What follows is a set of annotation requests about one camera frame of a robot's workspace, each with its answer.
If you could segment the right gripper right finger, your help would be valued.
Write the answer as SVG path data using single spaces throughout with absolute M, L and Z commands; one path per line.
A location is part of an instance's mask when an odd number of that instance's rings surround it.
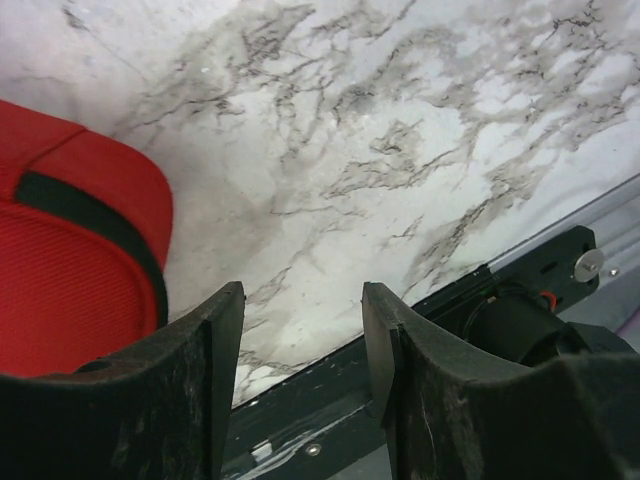
M 382 283 L 362 318 L 374 409 L 396 479 L 516 479 L 546 470 L 529 369 L 424 319 Z

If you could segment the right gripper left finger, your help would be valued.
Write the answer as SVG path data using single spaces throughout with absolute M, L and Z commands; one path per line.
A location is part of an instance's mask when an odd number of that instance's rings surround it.
M 229 282 L 181 319 L 74 373 L 65 478 L 218 478 L 244 309 L 242 283 Z

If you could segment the red black medicine case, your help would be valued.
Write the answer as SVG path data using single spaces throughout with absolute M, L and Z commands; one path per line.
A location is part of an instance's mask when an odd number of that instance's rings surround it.
M 70 373 L 162 328 L 173 200 L 137 150 L 1 105 L 1 370 Z

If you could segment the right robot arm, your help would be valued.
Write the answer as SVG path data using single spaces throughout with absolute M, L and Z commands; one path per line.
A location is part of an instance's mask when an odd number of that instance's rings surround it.
M 230 409 L 240 283 L 80 372 L 79 423 L 59 479 L 328 479 L 381 447 L 392 479 L 635 479 L 639 356 L 615 333 L 564 322 L 517 285 L 409 307 L 363 290 L 364 337 Z

